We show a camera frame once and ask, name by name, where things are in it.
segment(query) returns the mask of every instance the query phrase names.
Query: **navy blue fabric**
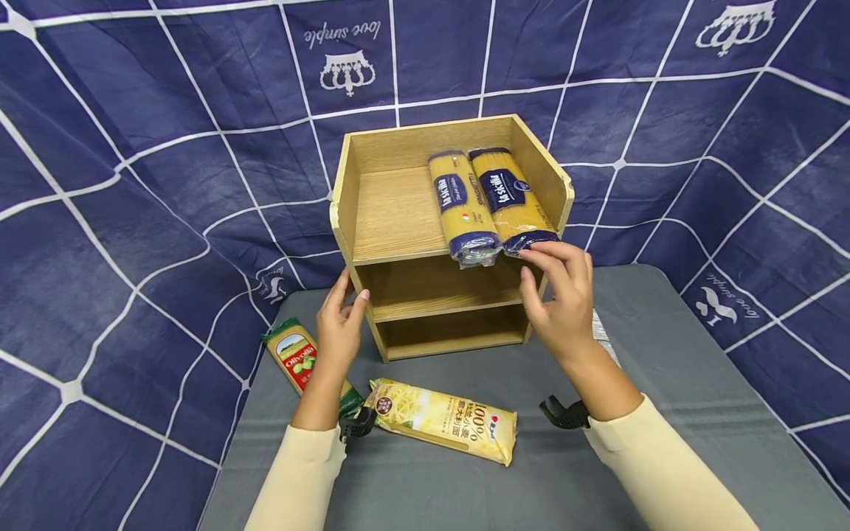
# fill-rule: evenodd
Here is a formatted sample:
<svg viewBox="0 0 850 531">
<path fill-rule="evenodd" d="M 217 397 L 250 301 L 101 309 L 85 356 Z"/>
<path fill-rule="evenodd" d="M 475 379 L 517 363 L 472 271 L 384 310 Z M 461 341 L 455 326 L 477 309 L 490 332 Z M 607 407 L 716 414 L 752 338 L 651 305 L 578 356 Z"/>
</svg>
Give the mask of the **navy blue fabric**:
<svg viewBox="0 0 850 531">
<path fill-rule="evenodd" d="M 343 135 L 507 113 L 850 505 L 845 3 L 0 4 L 0 528 L 194 527 Z"/>
</svg>

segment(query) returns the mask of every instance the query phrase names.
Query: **yellow pasta package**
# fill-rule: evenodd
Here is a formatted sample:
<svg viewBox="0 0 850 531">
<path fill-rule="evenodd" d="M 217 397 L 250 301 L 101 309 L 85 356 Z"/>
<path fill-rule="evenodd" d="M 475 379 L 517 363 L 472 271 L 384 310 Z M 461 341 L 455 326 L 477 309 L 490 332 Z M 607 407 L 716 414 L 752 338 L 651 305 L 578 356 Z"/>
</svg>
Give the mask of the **yellow pasta package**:
<svg viewBox="0 0 850 531">
<path fill-rule="evenodd" d="M 387 378 L 369 386 L 363 405 L 377 412 L 375 423 L 388 432 L 511 464 L 516 413 Z"/>
<path fill-rule="evenodd" d="M 507 148 L 469 152 L 490 212 L 496 223 L 502 249 L 510 257 L 537 241 L 558 241 L 525 176 Z"/>
<path fill-rule="evenodd" d="M 307 329 L 293 317 L 263 336 L 263 343 L 295 387 L 298 396 L 304 394 L 304 389 L 313 375 L 316 356 L 319 354 L 316 342 Z M 343 381 L 343 390 L 339 395 L 339 418 L 359 411 L 362 404 L 363 397 L 357 389 L 351 387 L 348 379 Z"/>
<path fill-rule="evenodd" d="M 466 153 L 452 150 L 431 155 L 428 170 L 451 257 L 461 269 L 493 265 L 502 246 Z"/>
</svg>

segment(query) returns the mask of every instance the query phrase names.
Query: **wooden organizer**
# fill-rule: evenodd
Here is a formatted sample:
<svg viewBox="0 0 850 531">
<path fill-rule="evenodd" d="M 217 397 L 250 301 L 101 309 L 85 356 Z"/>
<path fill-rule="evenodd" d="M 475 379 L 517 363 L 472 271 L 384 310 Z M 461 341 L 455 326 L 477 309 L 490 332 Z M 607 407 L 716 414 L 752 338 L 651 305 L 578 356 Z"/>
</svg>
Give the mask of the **wooden organizer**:
<svg viewBox="0 0 850 531">
<path fill-rule="evenodd" d="M 500 255 L 460 269 L 449 256 L 428 157 L 504 146 L 549 222 L 564 231 L 570 178 L 519 116 L 349 133 L 337 169 L 331 225 L 357 291 L 369 289 L 369 327 L 384 362 L 528 341 L 519 298 L 524 263 Z M 535 271 L 540 293 L 546 279 Z"/>
</svg>

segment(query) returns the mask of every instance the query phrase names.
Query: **beige long sleeve shirt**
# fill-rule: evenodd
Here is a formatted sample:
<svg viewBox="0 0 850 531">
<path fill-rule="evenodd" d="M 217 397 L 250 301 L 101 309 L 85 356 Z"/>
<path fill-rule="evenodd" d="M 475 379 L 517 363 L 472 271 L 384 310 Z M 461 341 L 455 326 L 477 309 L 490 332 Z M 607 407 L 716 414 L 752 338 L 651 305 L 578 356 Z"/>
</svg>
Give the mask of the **beige long sleeve shirt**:
<svg viewBox="0 0 850 531">
<path fill-rule="evenodd" d="M 654 531 L 758 529 L 649 398 L 627 416 L 590 424 L 585 433 L 593 450 Z M 246 531 L 321 531 L 344 459 L 339 428 L 306 432 L 290 426 Z"/>
</svg>

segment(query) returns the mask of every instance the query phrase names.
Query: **black clip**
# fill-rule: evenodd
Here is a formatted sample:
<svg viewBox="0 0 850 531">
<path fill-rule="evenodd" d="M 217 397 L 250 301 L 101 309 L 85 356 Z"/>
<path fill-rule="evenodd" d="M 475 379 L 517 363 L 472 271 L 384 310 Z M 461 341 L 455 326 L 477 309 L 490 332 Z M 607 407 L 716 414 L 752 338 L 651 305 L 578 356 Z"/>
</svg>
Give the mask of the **black clip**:
<svg viewBox="0 0 850 531">
<path fill-rule="evenodd" d="M 375 426 L 376 419 L 377 411 L 372 408 L 360 408 L 360 411 L 356 415 L 340 419 L 339 440 L 345 443 L 350 438 L 360 438 L 369 435 L 371 429 Z"/>
<path fill-rule="evenodd" d="M 553 426 L 563 430 L 575 430 L 579 427 L 590 427 L 590 422 L 587 418 L 590 414 L 584 402 L 578 401 L 572 404 L 569 408 L 565 408 L 555 398 L 555 395 L 550 396 L 546 400 L 540 402 L 540 411 L 552 423 Z"/>
</svg>

